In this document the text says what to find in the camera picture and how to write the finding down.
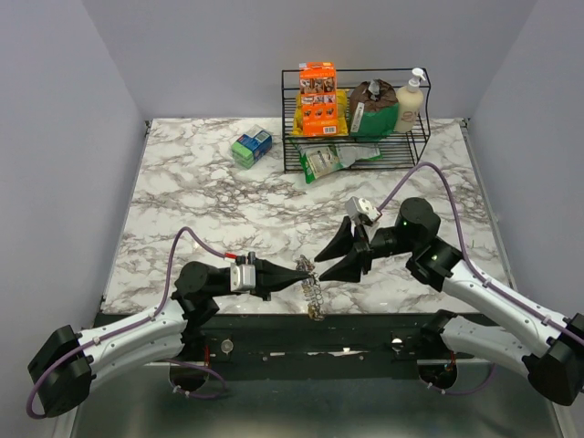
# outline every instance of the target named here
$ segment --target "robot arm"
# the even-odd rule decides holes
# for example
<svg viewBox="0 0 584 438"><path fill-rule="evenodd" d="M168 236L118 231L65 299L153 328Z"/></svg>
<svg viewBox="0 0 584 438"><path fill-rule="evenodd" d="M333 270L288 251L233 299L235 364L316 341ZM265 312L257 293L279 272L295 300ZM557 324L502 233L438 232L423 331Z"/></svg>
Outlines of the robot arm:
<svg viewBox="0 0 584 438"><path fill-rule="evenodd" d="M575 400L584 384L584 348L574 340L583 333L582 315L568 319L543 308L464 260L461 251L437 236L440 217L421 198L405 200L395 225L387 228L378 228L381 213L367 200L351 198L346 207L349 215L315 260L344 258L320 281L357 283L372 260L411 253L406 268L418 281L463 300L500 326L480 326L441 311L431 327L422 329L431 343L516 371L553 402Z"/></svg>
<svg viewBox="0 0 584 438"><path fill-rule="evenodd" d="M200 344L203 350L201 326L219 310L214 297L249 293L269 300L272 292L307 278L306 272L274 265L255 253L237 257L227 268L191 262L162 309L149 308L79 333L71 326L59 328L28 365L45 416L75 408L105 381L140 365L174 358L186 345L197 349Z"/></svg>

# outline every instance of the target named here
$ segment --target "metal spring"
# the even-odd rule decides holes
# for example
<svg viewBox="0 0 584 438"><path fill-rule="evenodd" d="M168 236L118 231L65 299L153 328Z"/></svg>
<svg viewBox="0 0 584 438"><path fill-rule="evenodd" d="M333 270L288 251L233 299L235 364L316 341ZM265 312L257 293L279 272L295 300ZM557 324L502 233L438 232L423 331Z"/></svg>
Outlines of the metal spring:
<svg viewBox="0 0 584 438"><path fill-rule="evenodd" d="M310 273L310 278L302 280L302 293L308 303L308 317L316 321L322 321L324 315L321 307L324 304L324 298L322 297L320 283L317 280L317 274L314 272L315 266L303 255L295 261L297 271Z"/></svg>

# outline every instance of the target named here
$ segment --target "metal floor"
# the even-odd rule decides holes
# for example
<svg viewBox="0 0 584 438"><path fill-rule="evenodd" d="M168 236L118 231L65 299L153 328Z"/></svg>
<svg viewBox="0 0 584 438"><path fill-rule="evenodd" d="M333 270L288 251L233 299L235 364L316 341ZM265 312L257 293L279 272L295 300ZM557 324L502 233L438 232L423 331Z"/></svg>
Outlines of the metal floor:
<svg viewBox="0 0 584 438"><path fill-rule="evenodd" d="M481 382L487 365L462 365L455 388ZM172 394L168 366L141 367L96 390L78 410L83 438L377 438L562 436L552 404L499 369L466 397L418 381L233 381L218 401Z"/></svg>

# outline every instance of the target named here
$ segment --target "pump nozzle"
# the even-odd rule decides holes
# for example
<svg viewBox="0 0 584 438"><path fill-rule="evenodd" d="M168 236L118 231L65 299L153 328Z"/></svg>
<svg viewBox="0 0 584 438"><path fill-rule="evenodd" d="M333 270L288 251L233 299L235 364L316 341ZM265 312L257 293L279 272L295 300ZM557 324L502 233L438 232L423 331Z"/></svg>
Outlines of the pump nozzle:
<svg viewBox="0 0 584 438"><path fill-rule="evenodd" d="M420 81L426 80L426 75L421 68L414 68L412 70L413 78L408 82L408 91L415 92L420 87Z"/></svg>

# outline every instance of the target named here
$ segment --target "red wire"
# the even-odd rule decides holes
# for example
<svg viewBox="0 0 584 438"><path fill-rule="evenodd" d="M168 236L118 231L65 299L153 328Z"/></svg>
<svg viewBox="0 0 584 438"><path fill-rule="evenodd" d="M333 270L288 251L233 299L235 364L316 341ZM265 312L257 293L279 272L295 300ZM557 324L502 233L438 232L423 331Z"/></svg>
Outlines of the red wire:
<svg viewBox="0 0 584 438"><path fill-rule="evenodd" d="M454 354L453 351L450 351L450 365L448 365L448 367L446 367L447 370L452 370L454 368L454 365L456 364L456 355Z"/></svg>
<svg viewBox="0 0 584 438"><path fill-rule="evenodd" d="M204 346L204 363L205 367L211 368L211 351L208 345Z"/></svg>

